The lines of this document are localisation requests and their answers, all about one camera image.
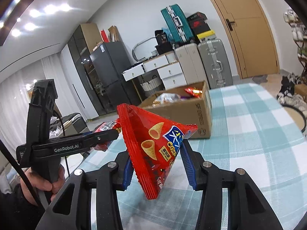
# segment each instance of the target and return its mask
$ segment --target teal and white tablecloth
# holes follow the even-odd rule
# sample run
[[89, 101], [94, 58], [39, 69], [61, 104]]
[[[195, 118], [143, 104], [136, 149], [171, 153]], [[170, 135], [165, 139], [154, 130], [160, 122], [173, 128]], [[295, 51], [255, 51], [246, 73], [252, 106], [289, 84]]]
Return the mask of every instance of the teal and white tablecloth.
[[[307, 144], [287, 112], [257, 84], [210, 90], [212, 135], [190, 140], [193, 150], [219, 168], [244, 168], [260, 188], [283, 228], [292, 230], [307, 209]], [[122, 136], [107, 152], [94, 151], [80, 165], [99, 169], [126, 149]], [[194, 229], [202, 192], [195, 192], [180, 155], [156, 200], [147, 200], [136, 175], [118, 192], [124, 229]], [[93, 214], [95, 203], [92, 201]], [[227, 191], [223, 191], [222, 229], [227, 229]], [[92, 219], [95, 229], [95, 218]]]

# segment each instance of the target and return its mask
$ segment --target gray suitcase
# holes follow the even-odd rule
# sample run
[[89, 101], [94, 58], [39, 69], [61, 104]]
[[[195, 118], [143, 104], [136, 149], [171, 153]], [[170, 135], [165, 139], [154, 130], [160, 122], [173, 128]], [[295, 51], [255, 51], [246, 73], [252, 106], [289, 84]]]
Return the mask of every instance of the gray suitcase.
[[188, 85], [201, 81], [205, 81], [209, 85], [197, 44], [184, 45], [176, 48], [175, 52]]
[[220, 39], [198, 44], [199, 54], [211, 89], [233, 85], [227, 54]]

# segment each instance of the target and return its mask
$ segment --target white curtain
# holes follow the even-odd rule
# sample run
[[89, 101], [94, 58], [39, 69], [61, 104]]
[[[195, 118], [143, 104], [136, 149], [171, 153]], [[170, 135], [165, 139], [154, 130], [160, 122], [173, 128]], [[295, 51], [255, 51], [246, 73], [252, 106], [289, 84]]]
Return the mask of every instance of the white curtain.
[[0, 84], [0, 139], [16, 158], [18, 145], [26, 143], [30, 98], [22, 70]]
[[56, 99], [56, 105], [59, 108], [62, 116], [67, 116], [72, 113], [80, 113], [83, 118], [85, 115], [79, 109], [65, 78], [59, 54], [47, 56], [41, 59], [41, 63], [44, 69], [46, 79], [54, 79], [58, 98]]

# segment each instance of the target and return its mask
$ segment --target shoe rack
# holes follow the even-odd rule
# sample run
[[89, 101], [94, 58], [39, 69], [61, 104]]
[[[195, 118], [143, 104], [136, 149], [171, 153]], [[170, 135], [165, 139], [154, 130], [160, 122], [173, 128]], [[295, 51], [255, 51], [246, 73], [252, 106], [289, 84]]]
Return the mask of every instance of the shoe rack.
[[297, 45], [297, 57], [303, 66], [302, 76], [305, 76], [307, 72], [307, 28], [291, 8], [288, 8], [283, 17], [291, 27], [293, 40]]

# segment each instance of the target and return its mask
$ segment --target silver bolt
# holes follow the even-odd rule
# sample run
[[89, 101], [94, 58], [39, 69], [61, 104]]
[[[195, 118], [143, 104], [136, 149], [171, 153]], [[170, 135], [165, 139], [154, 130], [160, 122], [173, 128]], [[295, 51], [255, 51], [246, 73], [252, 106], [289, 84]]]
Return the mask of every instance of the silver bolt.
[[116, 162], [109, 162], [108, 167], [109, 168], [114, 168], [116, 166]]
[[81, 169], [77, 169], [74, 171], [75, 175], [81, 175], [82, 174], [82, 170]]
[[206, 167], [206, 168], [210, 168], [212, 166], [212, 163], [209, 162], [209, 161], [204, 161], [203, 166]]
[[245, 170], [240, 168], [240, 169], [237, 170], [237, 173], [239, 175], [244, 175], [245, 174]]

